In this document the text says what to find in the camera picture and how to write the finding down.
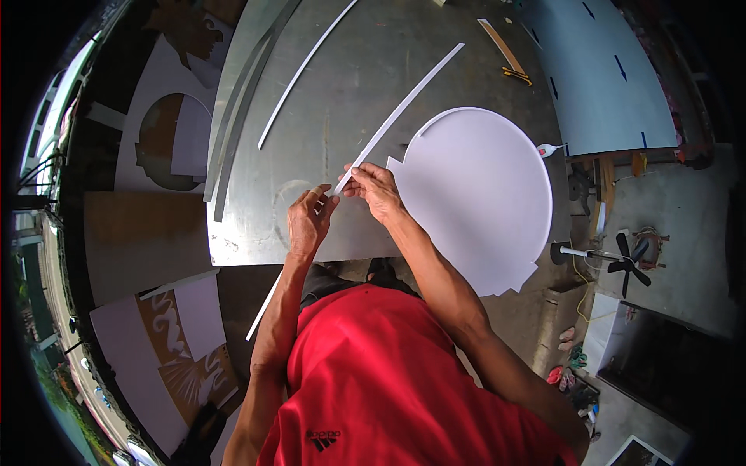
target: man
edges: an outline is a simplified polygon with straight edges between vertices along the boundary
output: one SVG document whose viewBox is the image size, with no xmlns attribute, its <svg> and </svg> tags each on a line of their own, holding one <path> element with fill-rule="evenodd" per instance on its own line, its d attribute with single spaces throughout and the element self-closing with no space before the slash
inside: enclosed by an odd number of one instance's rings
<svg viewBox="0 0 746 466">
<path fill-rule="evenodd" d="M 492 332 L 474 290 L 407 213 L 390 171 L 364 163 L 343 192 L 365 199 L 388 229 L 424 300 L 371 283 L 303 292 L 339 203 L 323 194 L 329 188 L 304 192 L 288 209 L 290 252 L 259 326 L 223 464 L 581 463 L 589 445 L 583 422 Z"/>
</svg>

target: metal table top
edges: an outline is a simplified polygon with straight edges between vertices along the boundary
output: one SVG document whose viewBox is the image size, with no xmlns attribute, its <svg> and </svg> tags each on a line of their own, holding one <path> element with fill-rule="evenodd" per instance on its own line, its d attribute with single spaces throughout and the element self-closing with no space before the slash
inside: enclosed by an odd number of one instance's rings
<svg viewBox="0 0 746 466">
<path fill-rule="evenodd" d="M 242 128 L 222 222 L 212 220 L 214 201 L 207 203 L 214 265 L 284 262 L 287 207 L 304 189 L 320 183 L 335 186 L 344 164 L 355 159 L 391 111 L 458 42 L 466 46 L 404 111 L 370 153 L 369 162 L 384 166 L 387 156 L 401 161 L 415 132 L 452 107 L 493 110 L 515 122 L 536 144 L 560 143 L 551 94 L 531 38 L 512 8 L 362 0 L 309 62 L 259 150 L 257 141 L 284 86 L 347 4 L 303 0 L 280 35 Z M 240 69 L 282 6 L 273 1 L 247 4 L 221 77 L 211 146 Z M 513 24 L 503 20 L 508 15 L 514 17 Z M 502 75 L 504 58 L 477 18 L 495 26 L 531 76 L 532 87 Z M 558 151 L 545 161 L 555 203 L 550 239 L 564 239 L 569 234 L 564 156 Z M 400 255 L 365 201 L 343 198 L 331 220 L 317 261 Z"/>
</svg>

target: adidas logo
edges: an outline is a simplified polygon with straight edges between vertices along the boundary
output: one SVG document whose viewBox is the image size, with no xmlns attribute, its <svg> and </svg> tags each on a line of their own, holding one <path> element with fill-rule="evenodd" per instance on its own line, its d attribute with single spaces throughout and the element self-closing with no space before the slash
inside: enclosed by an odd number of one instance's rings
<svg viewBox="0 0 746 466">
<path fill-rule="evenodd" d="M 306 431 L 306 438 L 310 439 L 316 449 L 319 452 L 324 451 L 324 448 L 329 448 L 333 443 L 336 443 L 338 437 L 342 433 L 339 430 L 328 430 L 321 432 Z"/>
</svg>

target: hand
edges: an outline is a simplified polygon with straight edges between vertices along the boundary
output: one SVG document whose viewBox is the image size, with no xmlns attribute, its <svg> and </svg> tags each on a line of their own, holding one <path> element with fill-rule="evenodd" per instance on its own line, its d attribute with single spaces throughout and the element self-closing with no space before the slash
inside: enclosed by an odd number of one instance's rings
<svg viewBox="0 0 746 466">
<path fill-rule="evenodd" d="M 345 171 L 350 166 L 351 163 L 345 165 Z M 384 226 L 392 217 L 406 212 L 394 182 L 394 174 L 372 163 L 363 162 L 359 168 L 352 169 L 352 177 L 342 188 L 342 193 L 347 198 L 358 196 L 365 199 L 373 217 Z"/>
<path fill-rule="evenodd" d="M 329 218 L 339 198 L 327 197 L 330 184 L 322 184 L 301 194 L 287 210 L 290 254 L 302 260 L 313 260 L 316 250 L 329 232 Z"/>
</svg>

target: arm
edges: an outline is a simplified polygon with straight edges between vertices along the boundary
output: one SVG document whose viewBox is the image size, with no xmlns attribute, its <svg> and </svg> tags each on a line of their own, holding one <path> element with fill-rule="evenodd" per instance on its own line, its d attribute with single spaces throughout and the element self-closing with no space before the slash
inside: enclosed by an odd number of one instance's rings
<svg viewBox="0 0 746 466">
<path fill-rule="evenodd" d="M 555 388 L 495 335 L 474 290 L 404 208 L 392 173 L 364 163 L 353 169 L 344 193 L 365 198 L 371 214 L 391 233 L 430 311 L 468 357 L 484 387 L 541 418 L 565 439 L 581 463 L 589 445 L 583 422 Z"/>
<path fill-rule="evenodd" d="M 282 277 L 267 305 L 251 354 L 251 377 L 236 429 L 223 453 L 223 464 L 256 464 L 283 402 L 290 356 L 298 328 L 301 291 L 316 250 L 329 231 L 329 218 L 339 198 L 327 198 L 325 184 L 304 192 L 288 209 L 290 252 Z"/>
</svg>

